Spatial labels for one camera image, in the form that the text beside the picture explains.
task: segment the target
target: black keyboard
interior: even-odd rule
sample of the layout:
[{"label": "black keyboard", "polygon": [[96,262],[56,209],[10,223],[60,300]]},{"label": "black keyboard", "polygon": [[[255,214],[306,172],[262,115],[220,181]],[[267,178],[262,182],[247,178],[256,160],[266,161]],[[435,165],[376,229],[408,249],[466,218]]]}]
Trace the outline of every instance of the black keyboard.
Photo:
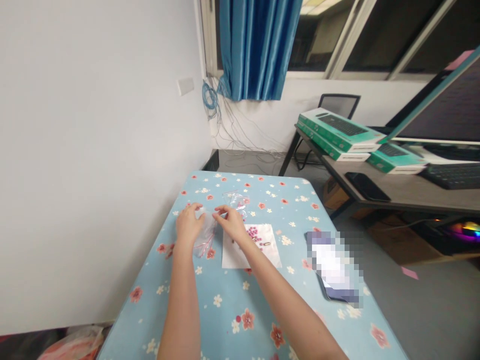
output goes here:
[{"label": "black keyboard", "polygon": [[418,175],[447,190],[480,189],[480,162],[431,164]]},{"label": "black keyboard", "polygon": [[384,153],[385,155],[387,155],[389,157],[408,155],[408,152],[397,149],[396,147],[393,147],[390,144],[383,144],[382,146],[380,146],[378,151],[381,152],[381,153]]},{"label": "black keyboard", "polygon": [[333,115],[322,116],[318,120],[323,121],[325,124],[330,125],[332,128],[340,130],[342,133],[348,136],[354,136],[358,134],[368,133],[368,130],[362,129],[359,126],[354,125],[351,121],[344,120],[340,117]]}]

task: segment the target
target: hand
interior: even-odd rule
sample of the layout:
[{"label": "hand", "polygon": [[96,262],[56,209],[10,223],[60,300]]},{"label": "hand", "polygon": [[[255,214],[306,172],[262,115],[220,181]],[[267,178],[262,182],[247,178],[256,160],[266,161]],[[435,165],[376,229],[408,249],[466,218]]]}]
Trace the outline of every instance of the hand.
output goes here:
[{"label": "hand", "polygon": [[176,245],[178,248],[193,251],[194,243],[202,230],[205,221],[203,213],[199,219],[195,217],[195,211],[199,210],[202,204],[194,202],[192,205],[185,207],[176,219]]},{"label": "hand", "polygon": [[245,230],[244,219],[237,210],[227,205],[218,206],[215,210],[217,213],[213,214],[213,218],[233,240],[237,243],[241,243],[245,239],[250,239],[250,236]]}]

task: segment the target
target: pink sticky note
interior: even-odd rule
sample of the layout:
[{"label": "pink sticky note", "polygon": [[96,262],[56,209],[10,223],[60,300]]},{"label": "pink sticky note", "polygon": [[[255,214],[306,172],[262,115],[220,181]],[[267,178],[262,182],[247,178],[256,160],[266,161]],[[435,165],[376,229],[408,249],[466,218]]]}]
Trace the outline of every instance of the pink sticky note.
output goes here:
[{"label": "pink sticky note", "polygon": [[459,57],[455,59],[455,61],[452,61],[448,66],[445,68],[445,70],[455,70],[460,66],[461,63],[464,62],[466,58],[468,58],[475,50],[468,50],[464,51]]},{"label": "pink sticky note", "polygon": [[408,270],[407,268],[404,268],[403,266],[401,267],[401,271],[411,277],[411,278],[414,278],[415,280],[418,280],[419,279],[419,276],[417,275],[417,273],[415,271],[412,271],[412,270]]}]

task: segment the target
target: window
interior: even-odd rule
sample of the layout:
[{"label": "window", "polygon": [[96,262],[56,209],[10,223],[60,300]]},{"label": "window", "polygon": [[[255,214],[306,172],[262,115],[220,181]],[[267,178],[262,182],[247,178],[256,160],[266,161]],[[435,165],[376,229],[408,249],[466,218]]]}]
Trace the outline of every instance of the window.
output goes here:
[{"label": "window", "polygon": [[[223,74],[221,0],[201,5],[207,72]],[[429,81],[480,45],[479,0],[303,0],[288,76]]]},{"label": "window", "polygon": [[479,45],[479,0],[457,0],[402,72],[438,74],[464,51]]},{"label": "window", "polygon": [[304,1],[289,71],[324,72],[327,69],[353,4],[354,0]]},{"label": "window", "polygon": [[442,0],[377,0],[343,68],[390,73]]}]

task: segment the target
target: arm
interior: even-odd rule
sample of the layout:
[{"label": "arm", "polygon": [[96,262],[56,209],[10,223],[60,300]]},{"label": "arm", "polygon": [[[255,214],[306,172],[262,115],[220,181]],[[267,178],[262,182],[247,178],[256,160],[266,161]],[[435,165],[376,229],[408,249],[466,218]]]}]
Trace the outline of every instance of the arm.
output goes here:
[{"label": "arm", "polygon": [[193,203],[186,207],[176,221],[168,310],[157,360],[200,357],[200,311],[192,253],[205,220],[205,214],[195,218],[195,210],[201,206]]},{"label": "arm", "polygon": [[213,214],[222,228],[240,246],[266,301],[302,360],[348,359],[327,327],[284,279],[245,231],[241,215],[226,205]]}]

